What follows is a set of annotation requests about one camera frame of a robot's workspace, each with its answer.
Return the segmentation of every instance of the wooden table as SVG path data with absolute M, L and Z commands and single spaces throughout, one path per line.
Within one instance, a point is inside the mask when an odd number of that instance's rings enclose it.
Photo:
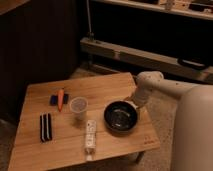
M 77 96 L 88 99 L 87 119 L 97 121 L 94 160 L 142 152 L 160 146 L 145 108 L 142 109 L 140 120 L 133 132 L 127 136 L 114 136 L 105 127 L 104 108 L 113 101 L 124 100 L 135 89 L 130 73 L 32 84 L 26 92 L 9 170 L 49 170 L 85 163 L 86 121 L 76 123 L 69 105 L 64 105 L 61 113 L 57 106 L 49 105 L 50 96 L 63 87 L 70 94 L 70 100 Z M 39 116 L 42 113 L 52 115 L 53 140 L 45 143 L 41 143 L 39 132 Z

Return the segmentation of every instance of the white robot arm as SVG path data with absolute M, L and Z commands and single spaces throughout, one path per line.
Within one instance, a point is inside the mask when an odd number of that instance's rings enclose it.
M 161 72 L 141 72 L 131 100 L 139 107 L 152 90 L 179 99 L 171 171 L 213 170 L 213 86 L 166 80 Z

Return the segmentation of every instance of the floor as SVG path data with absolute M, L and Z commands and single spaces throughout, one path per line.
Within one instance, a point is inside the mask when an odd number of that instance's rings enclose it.
M 79 77 L 95 76 L 98 73 L 78 68 L 71 79 Z M 153 121 L 153 125 L 161 141 L 161 147 L 147 151 L 139 164 L 133 161 L 136 154 L 106 159 L 98 162 L 57 169 L 58 171 L 169 171 L 171 158 L 171 144 L 173 123 L 177 101 L 161 94 L 153 92 L 147 104 L 147 110 Z M 16 128 L 0 120 L 0 171 L 6 171 L 10 159 L 10 153 Z

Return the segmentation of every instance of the clear plastic cup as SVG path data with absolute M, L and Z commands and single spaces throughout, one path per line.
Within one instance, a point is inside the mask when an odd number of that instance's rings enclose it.
M 87 112 L 88 101 L 85 97 L 75 97 L 69 103 L 71 112 L 75 115 L 75 119 L 84 120 Z

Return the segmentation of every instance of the dark wooden panel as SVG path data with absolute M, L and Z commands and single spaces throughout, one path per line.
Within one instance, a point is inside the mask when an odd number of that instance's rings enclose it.
M 66 79 L 78 65 L 75 3 L 31 0 L 0 16 L 0 98 L 9 104 L 0 105 L 12 115 L 29 83 Z

